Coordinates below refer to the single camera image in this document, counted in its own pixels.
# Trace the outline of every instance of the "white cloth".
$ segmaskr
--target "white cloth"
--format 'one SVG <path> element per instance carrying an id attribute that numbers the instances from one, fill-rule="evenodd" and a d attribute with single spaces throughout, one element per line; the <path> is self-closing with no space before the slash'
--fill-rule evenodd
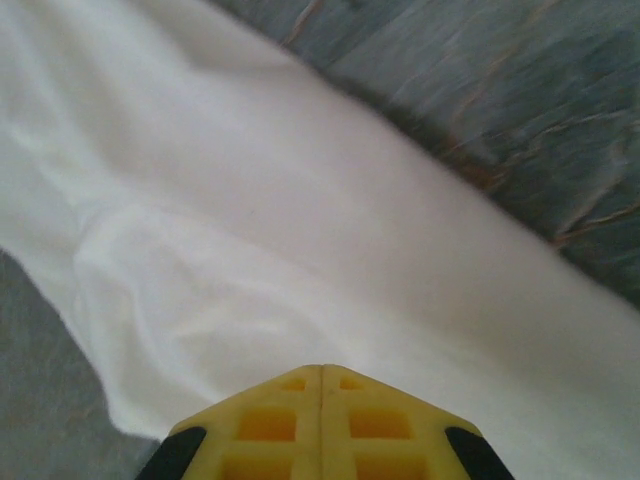
<path id="1" fill-rule="evenodd" d="M 117 427 L 338 363 L 518 480 L 638 478 L 638 314 L 383 120 L 197 0 L 0 5 L 0 246 Z"/>

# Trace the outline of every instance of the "gray floor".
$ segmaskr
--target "gray floor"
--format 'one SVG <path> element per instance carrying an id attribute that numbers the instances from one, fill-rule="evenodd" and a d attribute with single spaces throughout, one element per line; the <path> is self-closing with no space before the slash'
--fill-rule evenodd
<path id="1" fill-rule="evenodd" d="M 213 0 L 387 115 L 640 306 L 637 0 Z M 0 478 L 132 478 L 99 384 L 0 258 Z"/>

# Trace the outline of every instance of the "black rubber edge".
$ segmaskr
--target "black rubber edge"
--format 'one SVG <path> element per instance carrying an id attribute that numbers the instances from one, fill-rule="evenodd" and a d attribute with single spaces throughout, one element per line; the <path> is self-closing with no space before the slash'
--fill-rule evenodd
<path id="1" fill-rule="evenodd" d="M 136 480 L 180 480 L 206 435 L 204 428 L 191 427 L 167 437 Z"/>
<path id="2" fill-rule="evenodd" d="M 445 433 L 471 480 L 515 480 L 484 438 L 459 427 Z"/>

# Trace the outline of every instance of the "yellow plastic object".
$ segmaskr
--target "yellow plastic object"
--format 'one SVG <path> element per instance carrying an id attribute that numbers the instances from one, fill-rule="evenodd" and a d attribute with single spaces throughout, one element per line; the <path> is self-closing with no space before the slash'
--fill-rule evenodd
<path id="1" fill-rule="evenodd" d="M 200 438 L 180 473 L 163 478 L 512 478 L 471 423 L 332 365 L 301 367 L 231 397 L 176 425 L 169 439 L 193 432 Z M 462 432 L 462 440 L 446 432 Z M 486 448 L 470 450 L 469 438 Z M 172 456 L 171 448 L 158 456 Z M 158 478 L 167 468 L 138 478 Z"/>

